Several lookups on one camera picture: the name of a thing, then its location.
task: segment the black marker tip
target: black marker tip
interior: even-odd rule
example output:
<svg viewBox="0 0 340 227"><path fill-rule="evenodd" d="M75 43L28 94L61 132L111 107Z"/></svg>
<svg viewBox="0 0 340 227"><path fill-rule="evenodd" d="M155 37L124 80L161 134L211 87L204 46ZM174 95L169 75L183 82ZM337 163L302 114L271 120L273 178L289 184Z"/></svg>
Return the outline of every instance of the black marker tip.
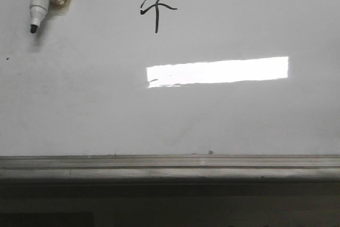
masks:
<svg viewBox="0 0 340 227"><path fill-rule="evenodd" d="M34 34L37 32L38 26L37 25L31 25L31 33Z"/></svg>

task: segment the whiteboard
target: whiteboard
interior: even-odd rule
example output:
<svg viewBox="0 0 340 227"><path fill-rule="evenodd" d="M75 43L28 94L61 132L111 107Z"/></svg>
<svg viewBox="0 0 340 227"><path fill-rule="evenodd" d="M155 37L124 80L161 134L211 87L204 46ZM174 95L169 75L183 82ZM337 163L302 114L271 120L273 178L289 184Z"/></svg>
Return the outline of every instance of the whiteboard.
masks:
<svg viewBox="0 0 340 227"><path fill-rule="evenodd" d="M339 0L161 0L158 33L143 1L72 0L31 35L30 0L0 0L0 156L340 154ZM148 79L277 57L286 77Z"/></svg>

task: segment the chinese character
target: chinese character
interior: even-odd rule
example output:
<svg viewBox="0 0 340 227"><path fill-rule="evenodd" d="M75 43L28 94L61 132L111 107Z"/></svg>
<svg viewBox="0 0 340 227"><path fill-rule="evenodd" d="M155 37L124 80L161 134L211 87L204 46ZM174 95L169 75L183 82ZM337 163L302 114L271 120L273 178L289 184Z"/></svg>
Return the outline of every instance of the chinese character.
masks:
<svg viewBox="0 0 340 227"><path fill-rule="evenodd" d="M146 8L145 10L142 10L142 8L143 8L143 6L144 6L146 0L144 0L144 2L142 3L142 5L140 6L140 8L141 8L140 14L141 14L141 15L146 14L151 8L155 8L155 10L156 10L156 33L158 32L158 25L159 25L159 6L160 6L160 5L161 5L161 6L164 6L164 7L168 8L168 9L170 9L170 10L177 10L177 8L173 8L173 7L168 6L168 5L166 5L166 4L160 3L159 1L160 1L160 0L157 0L156 3L155 3L154 5L149 6L149 7Z"/></svg>

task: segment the metal ledge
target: metal ledge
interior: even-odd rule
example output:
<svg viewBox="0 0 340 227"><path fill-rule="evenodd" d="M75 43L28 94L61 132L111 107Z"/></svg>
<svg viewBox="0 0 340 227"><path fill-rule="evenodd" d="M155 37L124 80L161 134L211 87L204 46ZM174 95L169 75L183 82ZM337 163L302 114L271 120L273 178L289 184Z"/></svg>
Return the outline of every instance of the metal ledge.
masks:
<svg viewBox="0 0 340 227"><path fill-rule="evenodd" d="M0 183L338 182L340 156L0 157Z"/></svg>

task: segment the whiteboard frame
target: whiteboard frame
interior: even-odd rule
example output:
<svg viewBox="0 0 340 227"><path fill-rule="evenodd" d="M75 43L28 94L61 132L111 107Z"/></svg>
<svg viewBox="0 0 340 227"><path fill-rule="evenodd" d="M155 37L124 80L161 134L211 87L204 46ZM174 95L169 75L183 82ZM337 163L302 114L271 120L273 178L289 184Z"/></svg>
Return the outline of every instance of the whiteboard frame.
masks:
<svg viewBox="0 0 340 227"><path fill-rule="evenodd" d="M339 155L0 157L1 183L339 182Z"/></svg>

